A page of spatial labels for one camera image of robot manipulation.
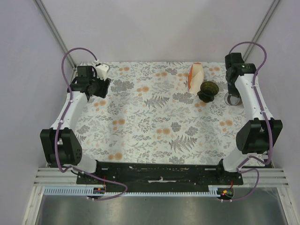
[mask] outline wall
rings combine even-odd
[[[283,131],[274,147],[274,162],[285,170],[293,195],[300,209],[300,1],[280,3],[259,43],[268,53],[259,73],[262,94],[271,113],[283,122]],[[251,53],[248,62],[259,65],[263,53]]]
[[[100,61],[224,61],[252,39],[272,0],[43,2],[67,48],[92,49]]]
[[[18,225],[45,165],[39,133],[65,100],[63,53],[32,0],[1,1],[0,28],[0,218]]]

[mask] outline purple cable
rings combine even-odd
[[[240,197],[240,198],[236,198],[236,199],[231,199],[231,200],[223,200],[224,202],[235,202],[235,201],[239,201],[239,200],[243,200],[247,197],[249,197],[256,189],[257,185],[258,185],[258,182],[259,182],[259,171],[255,168],[252,168],[252,169],[249,169],[249,170],[245,170],[245,171],[241,171],[240,168],[250,159],[250,158],[254,158],[256,159],[257,161],[263,163],[264,165],[268,165],[270,162],[271,162],[271,159],[272,159],[272,156],[273,156],[273,135],[272,135],[272,130],[271,130],[271,126],[270,126],[270,123],[269,123],[269,120],[268,120],[268,117],[267,117],[267,114],[265,113],[264,111],[264,107],[263,107],[263,103],[262,103],[262,100],[258,94],[258,91],[257,91],[257,88],[255,86],[255,81],[256,81],[256,77],[257,77],[257,74],[258,74],[258,71],[262,68],[262,66],[265,64],[266,60],[267,60],[267,52],[266,50],[264,49],[263,46],[261,46],[260,44],[258,43],[255,43],[255,42],[252,42],[252,41],[244,41],[244,42],[241,42],[241,43],[238,43],[236,44],[234,47],[232,47],[232,49],[229,51],[229,54],[233,51],[233,49],[239,45],[242,45],[242,44],[253,44],[253,45],[256,45],[258,47],[260,47],[262,50],[263,50],[263,53],[264,53],[264,59],[261,63],[261,65],[256,69],[255,73],[254,73],[254,76],[253,76],[253,80],[252,80],[252,87],[254,89],[254,92],[255,92],[255,95],[256,95],[256,98],[257,98],[257,101],[258,101],[258,104],[259,104],[259,107],[262,111],[262,115],[266,121],[266,124],[267,124],[267,129],[268,129],[268,134],[269,134],[269,151],[268,151],[268,160],[266,162],[262,161],[261,159],[259,159],[258,157],[255,157],[255,156],[249,156],[248,158],[246,158],[241,164],[238,165],[238,168],[237,168],[237,171],[241,174],[243,173],[247,173],[247,172],[250,172],[250,171],[256,171],[257,172],[257,180],[256,180],[256,183],[254,185],[254,187],[252,188],[252,190],[246,194],[245,196],[243,197]]]
[[[122,184],[122,183],[119,183],[119,182],[116,182],[116,181],[112,181],[112,180],[102,179],[100,177],[95,176],[94,174],[91,174],[91,173],[88,173],[88,172],[85,172],[85,171],[81,171],[81,170],[76,169],[76,168],[73,168],[73,169],[76,170],[76,171],[78,171],[78,172],[80,172],[80,173],[84,173],[86,175],[89,175],[89,176],[91,176],[91,177],[93,177],[93,178],[95,178],[97,180],[101,180],[101,181],[105,181],[107,183],[117,184],[117,185],[121,185],[121,186],[125,187],[125,190],[123,192],[117,194],[117,195],[109,196],[109,197],[106,197],[106,198],[94,199],[94,201],[103,201],[103,200],[109,200],[109,199],[117,198],[117,197],[121,196],[122,194],[124,194],[125,192],[127,192],[127,190],[128,190],[128,187],[127,187],[126,184]]]
[[[68,82],[68,80],[66,78],[65,71],[64,71],[64,62],[65,62],[66,57],[70,54],[70,52],[72,52],[74,50],[85,50],[85,51],[88,51],[89,53],[91,53],[94,56],[94,58],[95,58],[96,61],[98,60],[97,57],[95,56],[95,54],[93,52],[91,52],[89,49],[81,48],[81,47],[72,48],[71,50],[67,51],[66,54],[64,55],[64,57],[62,58],[62,61],[61,61],[61,72],[62,72],[62,76],[63,76],[63,78],[65,80],[65,83],[67,84],[67,88],[68,88],[69,93],[70,93],[70,100],[69,100],[69,102],[68,102],[68,104],[67,104],[64,112],[62,113],[62,115],[60,117],[60,121],[58,123],[57,129],[56,129],[56,132],[55,132],[54,151],[55,151],[56,164],[57,164],[59,170],[62,173],[65,173],[68,169],[73,168],[74,170],[76,170],[76,171],[78,171],[80,173],[85,173],[86,175],[89,175],[89,176],[91,176],[91,177],[93,177],[95,179],[98,179],[98,180],[101,180],[101,181],[105,181],[105,182],[108,182],[108,183],[112,183],[112,184],[117,184],[117,185],[124,186],[125,190],[122,193],[119,193],[117,195],[113,195],[113,196],[110,196],[110,197],[107,197],[107,198],[97,199],[96,201],[103,201],[103,200],[113,199],[113,198],[119,197],[120,195],[124,194],[127,191],[128,187],[126,186],[126,184],[122,184],[122,183],[111,181],[111,180],[102,179],[102,178],[97,177],[97,176],[95,176],[95,175],[93,175],[91,173],[88,173],[88,172],[76,169],[76,168],[72,167],[71,165],[68,166],[68,167],[66,167],[65,170],[63,170],[62,167],[61,167],[61,164],[60,164],[60,158],[59,158],[59,155],[58,155],[58,144],[57,144],[57,142],[58,142],[58,134],[59,134],[59,130],[60,130],[60,127],[61,127],[61,124],[62,124],[61,121],[63,121],[63,119],[65,118],[65,115],[66,115],[66,113],[67,113],[67,111],[68,111],[68,109],[69,109],[69,107],[71,105],[71,100],[73,99],[72,89],[71,89],[71,86],[70,86],[70,84],[69,84],[69,82]]]

